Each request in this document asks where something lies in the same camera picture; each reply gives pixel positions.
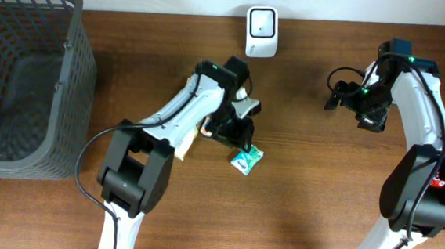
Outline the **orange tissue pack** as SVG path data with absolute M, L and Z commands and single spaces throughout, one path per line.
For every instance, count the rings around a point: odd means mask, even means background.
M 201 126 L 199 129 L 199 132 L 204 135 L 207 138 L 211 138 L 212 137 L 212 132 L 210 132 L 208 130 L 208 126 L 210 124 L 210 117 L 207 116 L 202 122 L 201 122 Z

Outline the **teal tissue pack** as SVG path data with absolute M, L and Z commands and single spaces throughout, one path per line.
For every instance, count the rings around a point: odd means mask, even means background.
M 231 165 L 243 175 L 248 175 L 253 167 L 263 158 L 264 154 L 258 147 L 252 146 L 248 152 L 240 151 L 235 155 Z

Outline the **cream noodle packet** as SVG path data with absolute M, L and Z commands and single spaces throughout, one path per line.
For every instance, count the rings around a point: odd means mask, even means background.
M 185 88 L 181 91 L 184 95 L 183 104 L 172 119 L 171 144 L 175 148 L 175 157 L 180 160 L 184 160 L 186 152 L 189 151 L 197 136 L 197 127 L 200 121 L 196 115 L 199 84 L 200 79 L 196 74 L 187 80 Z

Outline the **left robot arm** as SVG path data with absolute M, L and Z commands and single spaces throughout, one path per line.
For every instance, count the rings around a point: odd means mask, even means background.
M 141 222 L 165 194 L 175 152 L 199 130 L 223 145 L 248 152 L 261 109 L 242 85 L 250 78 L 235 56 L 220 66 L 199 62 L 185 87 L 157 113 L 113 132 L 97 181 L 107 209 L 98 249 L 134 249 Z

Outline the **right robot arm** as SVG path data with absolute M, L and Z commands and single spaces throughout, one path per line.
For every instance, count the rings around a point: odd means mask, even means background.
M 400 112 L 407 152 L 385 180 L 376 224 L 356 249 L 413 249 L 445 230 L 445 109 L 440 72 L 412 53 L 408 40 L 393 38 L 359 72 L 360 83 L 329 87 L 328 110 L 350 109 L 358 128 L 383 132 L 389 110 Z

